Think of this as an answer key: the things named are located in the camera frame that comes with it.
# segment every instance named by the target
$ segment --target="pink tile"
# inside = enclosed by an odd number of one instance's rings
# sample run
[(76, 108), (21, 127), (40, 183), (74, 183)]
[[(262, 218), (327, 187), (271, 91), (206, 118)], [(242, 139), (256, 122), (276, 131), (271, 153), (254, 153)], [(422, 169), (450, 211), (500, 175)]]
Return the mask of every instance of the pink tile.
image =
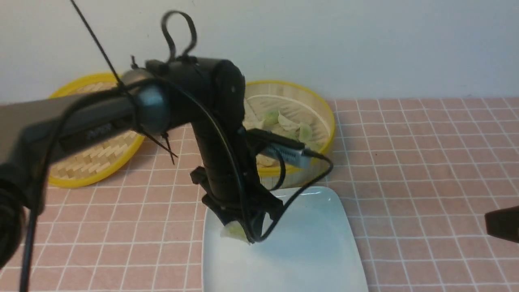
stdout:
[(470, 156), (476, 163), (495, 162), (496, 158), (490, 149), (469, 149)]
[(456, 235), (480, 235), (481, 230), (477, 225), (476, 218), (470, 215), (452, 215), (450, 223)]
[(130, 265), (156, 264), (160, 252), (160, 244), (134, 244), (130, 254)]
[(196, 203), (171, 204), (168, 221), (193, 220), (195, 217)]
[(435, 259), (461, 259), (454, 238), (429, 238), (428, 241)]
[(348, 221), (350, 222), (351, 230), (353, 232), (353, 236), (366, 236), (364, 232), (364, 222), (360, 217), (348, 217)]
[(411, 135), (411, 131), (407, 124), (386, 124), (389, 135), (392, 136), (407, 136)]
[(137, 221), (142, 205), (116, 205), (113, 221)]
[(454, 122), (454, 126), (461, 135), (479, 134), (476, 123), (473, 122)]
[(359, 200), (363, 216), (387, 216), (384, 200)]
[(397, 165), (377, 166), (376, 170), (379, 181), (404, 180), (400, 167)]
[(476, 283), (500, 283), (503, 277), (494, 260), (467, 260)]
[(398, 239), (404, 260), (431, 259), (431, 253), (425, 239)]
[(70, 266), (94, 266), (97, 263), (99, 254), (101, 253), (101, 245), (74, 245), (72, 254), (70, 255)]
[(443, 150), (441, 149), (435, 149), (435, 150), (426, 150), (421, 149), (420, 153), (422, 154), (422, 157), (424, 158), (424, 162), (427, 164), (440, 164), (440, 163), (447, 163), (447, 158), (445, 157), (445, 154), (443, 153)]
[(406, 262), (409, 282), (413, 284), (439, 284), (440, 278), (432, 261)]
[(56, 222), (81, 222), (87, 211), (88, 205), (64, 205), (56, 219)]
[(166, 221), (169, 205), (164, 203), (145, 204), (142, 206), (141, 221)]
[(490, 192), (494, 196), (508, 196), (517, 194), (509, 180), (487, 180), (486, 183), (490, 189)]
[(193, 222), (167, 222), (164, 241), (190, 241), (192, 230)]
[(46, 245), (38, 260), (38, 266), (64, 266), (71, 251), (72, 245)]
[(423, 160), (421, 158), (420, 152), (417, 150), (402, 150), (395, 151), (398, 157), (398, 161), (400, 164), (422, 164)]
[(388, 218), (364, 218), (367, 236), (394, 236), (391, 222)]
[(391, 216), (416, 216), (413, 201), (409, 199), (386, 199), (386, 204)]
[(409, 191), (405, 182), (381, 182), (382, 191), (385, 198), (406, 198)]
[(120, 204), (131, 204), (131, 203), (142, 203), (146, 196), (146, 187), (131, 187), (123, 188), (121, 190), (121, 196), (119, 196), (118, 203)]
[(500, 162), (519, 162), (519, 154), (514, 148), (492, 149)]
[(59, 286), (60, 290), (88, 290), (94, 268), (67, 267)]
[(187, 264), (189, 256), (189, 243), (164, 243), (160, 254), (159, 263), (162, 264)]
[(450, 163), (472, 163), (469, 152), (465, 149), (447, 149), (445, 155)]
[(426, 236), (451, 236), (452, 229), (446, 216), (422, 216), (422, 226)]
[(92, 290), (115, 290), (121, 287), (124, 267), (97, 267), (92, 279)]
[(436, 197), (434, 186), (430, 181), (408, 181), (411, 197)]
[(373, 165), (371, 154), (368, 151), (349, 151), (347, 155), (349, 165)]
[(463, 101), (459, 98), (445, 98), (442, 99), (443, 105), (448, 110), (454, 110), (454, 109), (464, 109), (465, 104)]
[(423, 215), (444, 215), (440, 200), (437, 198), (424, 198), (420, 200), (414, 200), (418, 214)]
[(487, 106), (481, 98), (466, 98), (463, 99), (467, 109), (486, 109)]
[(370, 238), (370, 247), (374, 260), (400, 260), (395, 239)]
[(460, 181), (461, 187), (467, 196), (488, 196), (490, 193), (483, 181)]
[(357, 101), (352, 100), (346, 100), (346, 99), (338, 99), (335, 101), (337, 103), (337, 110), (338, 111), (354, 111), (358, 109)]
[(448, 164), (430, 164), (427, 165), (427, 170), (431, 179), (455, 179)]
[(420, 123), (420, 122), (428, 122), (427, 114), (424, 110), (416, 110), (416, 111), (404, 111), (405, 118), (408, 123)]
[(470, 258), (492, 258), (492, 253), (484, 237), (459, 237), (458, 243), (463, 256)]
[(498, 258), (516, 258), (519, 255), (519, 244), (502, 240), (495, 237), (488, 237), (490, 248)]
[(159, 266), (155, 277), (155, 289), (182, 289), (186, 266)]
[(122, 288), (124, 290), (151, 290), (154, 274), (155, 267), (128, 267)]
[[(42, 268), (34, 267), (34, 272), (31, 275), (31, 291), (54, 291), (58, 288), (60, 283), (61, 275), (63, 274), (63, 268)], [(19, 270), (5, 270), (2, 278), (0, 279), (0, 286), (6, 290), (18, 291), (18, 281), (12, 279), (18, 279), (20, 276)], [(3, 279), (8, 279), (14, 288), (4, 285)]]
[(439, 149), (440, 143), (435, 136), (417, 136), (416, 144), (419, 149)]
[(392, 150), (393, 146), (389, 137), (368, 137), (367, 143), (370, 150)]
[(425, 165), (402, 165), (402, 172), (406, 180), (429, 179)]
[(450, 118), (445, 110), (426, 110), (429, 120), (432, 122), (449, 122)]
[(382, 116), (386, 123), (405, 123), (402, 111), (382, 111)]
[(503, 132), (499, 124), (496, 122), (478, 122), (477, 126), (483, 134), (500, 134)]
[(177, 170), (155, 170), (149, 181), (150, 185), (173, 185)]
[(507, 108), (508, 104), (502, 98), (485, 98), (483, 101), (490, 109)]
[(187, 283), (186, 288), (201, 288), (202, 287), (202, 266), (201, 265), (190, 265), (187, 270)]
[(133, 170), (126, 174), (124, 181), (125, 186), (129, 185), (147, 185), (149, 183), (149, 177), (151, 176), (150, 170)]
[(191, 243), (189, 263), (202, 263), (202, 242)]
[(435, 135), (434, 129), (430, 123), (411, 123), (409, 124), (411, 133), (415, 136)]
[(497, 209), (494, 200), (490, 197), (469, 197), (467, 201), (476, 215), (485, 214)]
[(518, 133), (519, 132), (519, 121), (513, 122), (499, 122), (505, 133)]
[(384, 118), (381, 112), (360, 112), (363, 123), (383, 123)]
[(85, 221), (108, 222), (114, 209), (115, 205), (91, 205), (88, 207)]
[(480, 175), (472, 164), (454, 164), (452, 166), (458, 179), (478, 179)]
[(467, 110), (456, 110), (448, 111), (449, 116), (454, 122), (469, 122), (472, 121), (472, 117)]
[(456, 128), (452, 123), (431, 123), (436, 135), (456, 135)]
[(47, 205), (61, 205), (65, 202), (65, 198), (69, 193), (68, 189), (47, 189), (46, 203)]
[(132, 242), (136, 225), (135, 222), (111, 222), (106, 242)]
[(455, 180), (441, 180), (433, 182), (439, 197), (458, 197), (463, 191)]
[(360, 216), (359, 204), (357, 203), (357, 199), (349, 200), (342, 199), (341, 202), (344, 206), (344, 211), (348, 217), (350, 216)]
[(398, 163), (394, 151), (373, 151), (372, 156), (375, 165), (388, 165)]
[(164, 222), (139, 222), (135, 231), (135, 242), (162, 241), (164, 226)]
[(391, 221), (393, 222), (394, 231), (397, 236), (411, 237), (424, 235), (417, 217), (393, 217)]
[(374, 262), (375, 270), (380, 285), (408, 284), (405, 277), (404, 266), (401, 262)]
[(503, 168), (510, 178), (519, 178), (519, 163), (503, 163)]
[(444, 149), (464, 148), (463, 142), (458, 136), (438, 135), (440, 145)]
[(437, 261), (436, 266), (444, 284), (471, 284), (469, 271), (463, 261)]
[(471, 215), (469, 203), (465, 198), (441, 198), (448, 215)]
[(377, 276), (375, 272), (375, 266), (372, 261), (363, 261), (362, 267), (364, 268), (364, 274), (366, 275), (366, 281), (369, 284), (377, 283)]
[(380, 109), (383, 111), (401, 109), (400, 101), (398, 99), (379, 99), (378, 103), (380, 105)]
[(48, 243), (74, 243), (80, 223), (54, 223)]
[(401, 99), (400, 104), (404, 110), (416, 110), (424, 108), (419, 99)]
[(503, 270), (504, 277), (510, 283), (519, 283), (519, 274), (517, 267), (519, 267), (519, 259), (504, 259), (499, 260), (499, 265)]

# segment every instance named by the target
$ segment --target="wire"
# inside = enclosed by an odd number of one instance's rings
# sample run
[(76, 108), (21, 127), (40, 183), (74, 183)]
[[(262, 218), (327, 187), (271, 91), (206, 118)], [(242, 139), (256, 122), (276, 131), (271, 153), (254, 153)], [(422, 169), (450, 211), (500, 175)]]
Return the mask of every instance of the wire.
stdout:
[(283, 216), (283, 214), (285, 214), (286, 210), (290, 207), (290, 205), (294, 202), (295, 199), (297, 199), (297, 197), (299, 195), (301, 195), (307, 188), (309, 188), (311, 185), (313, 185), (314, 183), (320, 181), (321, 179), (323, 179), (325, 176), (327, 176), (328, 174), (330, 174), (330, 172), (332, 172), (333, 170), (333, 162), (326, 156), (320, 154), (320, 153), (317, 153), (317, 152), (314, 152), (314, 151), (311, 151), (311, 150), (308, 150), (308, 149), (305, 149), (303, 151), (303, 154), (305, 154), (306, 156), (310, 156), (310, 157), (314, 157), (314, 158), (317, 158), (317, 159), (320, 159), (320, 160), (323, 160), (323, 161), (326, 161), (328, 163), (328, 168), (323, 171), (320, 175), (316, 176), (315, 178), (313, 178), (312, 180), (310, 180), (309, 182), (305, 183), (302, 187), (300, 187), (289, 199), (288, 201), (283, 205), (283, 210), (281, 211), (281, 214), (279, 215), (279, 217), (277, 217), (271, 224), (270, 226), (268, 227), (267, 231), (265, 231), (265, 233), (260, 236), (259, 240), (257, 240), (256, 242), (262, 242), (264, 241), (265, 239), (267, 239), (267, 237), (271, 234), (272, 230), (274, 230), (274, 227), (276, 227), (276, 225), (279, 223), (279, 220), (281, 219), (281, 217)]
[(283, 183), (285, 182), (285, 175), (286, 175), (285, 160), (283, 159), (283, 156), (281, 155), (281, 152), (279, 152), (279, 150), (276, 147), (272, 147), (272, 148), (274, 149), (276, 157), (278, 158), (279, 167), (281, 168), (281, 170), (279, 172), (278, 182), (269, 191), (275, 191), (275, 190), (279, 189), (283, 185)]

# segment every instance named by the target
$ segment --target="black object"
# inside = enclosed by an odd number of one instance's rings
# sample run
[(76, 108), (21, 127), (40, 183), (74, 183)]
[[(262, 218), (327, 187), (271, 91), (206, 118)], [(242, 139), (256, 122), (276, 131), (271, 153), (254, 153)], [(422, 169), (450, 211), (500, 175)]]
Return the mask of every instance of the black object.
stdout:
[(519, 243), (519, 206), (485, 214), (488, 235)]

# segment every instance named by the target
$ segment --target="white grout line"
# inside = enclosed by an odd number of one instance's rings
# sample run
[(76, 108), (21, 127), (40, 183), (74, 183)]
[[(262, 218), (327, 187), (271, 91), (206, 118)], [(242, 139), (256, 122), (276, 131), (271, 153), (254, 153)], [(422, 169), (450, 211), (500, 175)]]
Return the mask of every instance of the white grout line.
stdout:
[[(337, 109), (337, 100), (335, 100), (334, 102), (335, 102), (335, 109)], [(339, 121), (339, 116), (338, 116), (337, 112), (335, 112), (334, 115), (335, 115), (335, 118), (337, 119), (337, 121)], [(345, 151), (348, 151), (348, 149), (346, 149), (346, 144), (344, 143), (344, 138), (345, 138), (345, 137), (344, 137), (344, 134), (343, 134), (343, 128), (340, 127), (340, 128), (339, 128), (339, 131), (340, 131), (340, 137), (341, 137), (341, 140), (343, 141), (343, 147), (344, 147), (344, 150), (345, 150)], [(357, 199), (359, 198), (359, 197), (357, 196), (357, 191), (355, 190), (355, 188), (353, 188), (353, 194), (354, 194), (355, 198), (357, 198)], [(366, 225), (364, 224), (364, 220), (361, 220), (361, 222), (362, 222), (362, 228), (363, 228), (363, 230), (364, 230), (364, 234), (367, 235), (367, 229), (366, 229)], [(368, 247), (368, 249), (370, 250), (370, 258), (373, 260), (373, 252), (372, 252), (372, 250), (371, 250), (370, 241), (369, 241), (369, 240), (366, 240), (366, 243), (367, 243), (367, 247)], [(377, 275), (377, 269), (375, 268), (375, 263), (374, 263), (373, 261), (371, 261), (370, 264), (371, 264), (371, 266), (372, 266), (373, 273), (375, 274), (375, 283), (376, 283), (376, 285), (377, 285), (377, 290), (378, 290), (378, 292), (380, 292), (380, 288), (378, 287), (378, 275)]]
[[(390, 143), (391, 143), (391, 147), (394, 148), (394, 146), (393, 146), (393, 140), (391, 139), (391, 137), (389, 138), (389, 141), (390, 141)], [(414, 141), (416, 147), (418, 147), (418, 143), (416, 143), (416, 139), (415, 139), (414, 136), (413, 136), (413, 141)], [(398, 156), (397, 156), (396, 151), (394, 152), (394, 155), (395, 155), (395, 157), (397, 158), (397, 161), (399, 162), (398, 167), (399, 167), (399, 170), (400, 170), (400, 174), (402, 175), (402, 177), (404, 177), (404, 171), (402, 170), (402, 165), (400, 164), (400, 161), (398, 160)], [(424, 163), (425, 163), (425, 160), (424, 160), (424, 158), (422, 157), (421, 153), (420, 153), (420, 157), (421, 157), (422, 161), (424, 161)], [(421, 231), (422, 231), (422, 234), (424, 235), (424, 238), (425, 238), (425, 241), (426, 241), (426, 244), (427, 244), (427, 249), (429, 250), (429, 254), (430, 254), (431, 259), (432, 259), (432, 262), (433, 262), (433, 264), (434, 264), (434, 270), (436, 271), (436, 273), (437, 273), (437, 275), (438, 275), (438, 280), (440, 281), (440, 283), (443, 283), (443, 281), (442, 281), (442, 277), (441, 277), (441, 275), (440, 275), (440, 270), (438, 269), (438, 265), (437, 265), (436, 262), (434, 261), (434, 255), (433, 255), (433, 253), (432, 253), (432, 248), (431, 248), (431, 245), (430, 245), (430, 243), (429, 243), (428, 238), (426, 237), (425, 228), (424, 228), (424, 225), (422, 224), (421, 217), (420, 217), (420, 214), (419, 214), (419, 212), (418, 212), (418, 208), (416, 208), (415, 202), (414, 202), (414, 200), (412, 200), (413, 196), (412, 196), (411, 190), (410, 190), (409, 185), (407, 184), (407, 181), (406, 181), (406, 180), (404, 181), (404, 183), (405, 183), (405, 187), (406, 187), (406, 189), (407, 189), (407, 191), (408, 191), (408, 193), (409, 193), (409, 196), (410, 196), (410, 198), (411, 198), (411, 203), (413, 204), (413, 208), (414, 208), (414, 210), (415, 210), (415, 213), (416, 213), (416, 215), (418, 215), (418, 216), (417, 216), (417, 218), (418, 218), (418, 224), (420, 225), (420, 229), (421, 229)], [(386, 212), (388, 213), (388, 216), (390, 216), (390, 218), (391, 218), (391, 221), (390, 221), (390, 222), (391, 222), (391, 227), (393, 228), (393, 233), (394, 233), (395, 236), (396, 236), (397, 233), (396, 233), (396, 231), (395, 231), (395, 229), (394, 229), (394, 226), (393, 226), (393, 219), (392, 219), (393, 217), (391, 216), (391, 212), (389, 212), (389, 207), (387, 206), (387, 200), (385, 199), (384, 190), (382, 189), (382, 185), (381, 185), (381, 184), (379, 184), (379, 187), (380, 187), (380, 191), (381, 191), (381, 193), (382, 193), (382, 197), (384, 198), (384, 205), (386, 206)], [(401, 251), (401, 249), (400, 249), (400, 243), (399, 243), (399, 240), (395, 240), (395, 241), (396, 241), (397, 246), (398, 246), (398, 250), (399, 250), (399, 253), (400, 253), (400, 258), (403, 259), (404, 257), (402, 256), (402, 251)], [(402, 265), (404, 266), (404, 270), (405, 270), (406, 277), (407, 277), (407, 282), (408, 282), (409, 284), (411, 284), (411, 282), (410, 282), (410, 280), (409, 280), (409, 277), (407, 276), (407, 269), (406, 269), (406, 266), (405, 266), (405, 262), (403, 262)]]
[[(443, 155), (445, 155), (445, 157), (447, 157), (447, 155), (446, 155), (446, 153), (445, 153), (445, 151), (444, 151), (443, 149), (442, 149), (442, 152), (443, 152)], [(453, 173), (453, 175), (456, 177), (456, 173), (454, 172), (454, 169), (453, 169), (453, 167), (452, 167), (451, 164), (449, 164), (449, 169), (451, 170), (451, 172)], [(427, 174), (429, 175), (429, 177), (431, 177), (428, 168), (426, 168), (426, 171), (427, 171)], [(434, 184), (433, 184), (433, 188), (434, 188), (434, 191), (435, 191), (435, 193), (436, 193), (436, 195), (437, 195), (437, 197), (438, 197), (438, 200), (440, 201), (440, 206), (442, 207), (443, 212), (444, 212), (445, 214), (447, 214), (447, 211), (446, 211), (446, 209), (445, 209), (445, 206), (443, 205), (443, 202), (442, 202), (442, 200), (441, 200), (440, 194), (438, 193), (438, 190), (436, 189), (436, 186), (435, 186)], [(464, 189), (461, 187), (461, 185), (460, 185), (460, 188), (461, 188), (461, 191), (463, 192), (463, 194), (466, 196), (465, 191), (464, 191)], [(456, 234), (456, 231), (454, 230), (454, 227), (453, 227), (453, 225), (452, 225), (452, 222), (450, 221), (450, 216), (447, 215), (446, 218), (447, 218), (447, 222), (448, 222), (448, 224), (449, 224), (449, 227), (450, 227), (450, 230), (451, 230), (452, 234), (455, 235), (455, 234)], [(461, 258), (463, 259), (463, 261), (464, 261), (464, 263), (465, 263), (465, 266), (467, 267), (467, 271), (469, 272), (469, 276), (470, 276), (470, 279), (471, 279), (471, 281), (472, 281), (472, 283), (473, 283), (473, 286), (474, 286), (475, 289), (477, 289), (477, 287), (476, 287), (476, 285), (475, 285), (476, 282), (475, 282), (475, 280), (474, 280), (474, 276), (472, 275), (472, 272), (470, 271), (470, 267), (469, 267), (469, 265), (468, 265), (468, 263), (467, 263), (467, 260), (465, 259), (465, 256), (463, 255), (463, 252), (461, 251), (461, 246), (460, 246), (460, 244), (459, 244), (459, 242), (458, 242), (458, 239), (455, 237), (454, 240), (455, 240), (455, 242), (456, 242), (456, 246), (458, 247), (458, 250), (459, 250), (459, 252), (460, 252)]]
[[(155, 154), (157, 154), (159, 152), (159, 149), (160, 149), (159, 146), (157, 146), (157, 150), (156, 150)], [(152, 181), (153, 171), (154, 171), (154, 168), (155, 168), (155, 163), (157, 162), (157, 157), (158, 156), (155, 156), (155, 159), (153, 160), (153, 165), (152, 165), (152, 169), (150, 171), (148, 185), (146, 186), (146, 192), (144, 194), (143, 202), (145, 202), (146, 198), (148, 197), (149, 185), (150, 185), (150, 182)], [(133, 250), (133, 245), (135, 244), (135, 237), (137, 236), (137, 230), (139, 229), (139, 220), (142, 217), (142, 210), (143, 209), (144, 209), (144, 204), (142, 204), (142, 206), (141, 206), (141, 210), (139, 212), (139, 218), (137, 219), (136, 224), (135, 224), (135, 230), (133, 231), (133, 238), (132, 238), (132, 242), (131, 242), (131, 246), (130, 246), (130, 252), (128, 253), (128, 259), (126, 260), (126, 267), (125, 267), (125, 271), (122, 274), (122, 280), (121, 280), (121, 285), (119, 287), (119, 290), (123, 290), (122, 287), (124, 286), (124, 283), (125, 283), (126, 272), (128, 271), (128, 266), (129, 266), (129, 263), (130, 263), (131, 253), (132, 253), (132, 250)]]
[[(178, 163), (178, 166), (180, 166), (180, 160), (182, 159), (182, 148), (183, 148), (183, 145), (184, 145), (184, 138), (185, 138), (185, 135), (186, 135), (186, 128), (182, 128), (182, 140), (180, 142), (180, 150), (179, 150), (179, 157), (177, 159), (177, 163)], [(155, 283), (157, 282), (157, 271), (158, 271), (158, 268), (159, 268), (159, 263), (160, 263), (160, 255), (162, 254), (162, 249), (164, 247), (164, 238), (166, 237), (166, 228), (168, 226), (168, 218), (169, 218), (169, 212), (171, 210), (171, 205), (172, 205), (172, 201), (173, 201), (173, 192), (175, 190), (175, 182), (176, 182), (176, 177), (177, 175), (179, 174), (178, 171), (175, 171), (175, 177), (173, 178), (173, 187), (171, 188), (171, 194), (169, 196), (169, 203), (168, 204), (168, 212), (166, 214), (166, 222), (164, 223), (164, 228), (162, 230), (162, 240), (160, 241), (160, 248), (159, 248), (159, 255), (157, 257), (157, 264), (156, 264), (156, 268), (155, 268), (155, 271), (153, 273), (153, 283), (152, 283), (152, 291), (155, 290)]]

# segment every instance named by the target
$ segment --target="tiled countertop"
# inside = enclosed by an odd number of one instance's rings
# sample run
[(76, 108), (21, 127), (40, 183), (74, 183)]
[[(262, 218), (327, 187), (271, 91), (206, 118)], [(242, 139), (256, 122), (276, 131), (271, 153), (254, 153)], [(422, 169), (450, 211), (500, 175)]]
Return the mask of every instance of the tiled countertop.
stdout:
[[(483, 214), (519, 205), (519, 99), (330, 101), (334, 171), (370, 291), (519, 291), (519, 245)], [(200, 291), (205, 207), (193, 131), (95, 187), (49, 189), (31, 291)], [(18, 289), (18, 254), (0, 290)]]

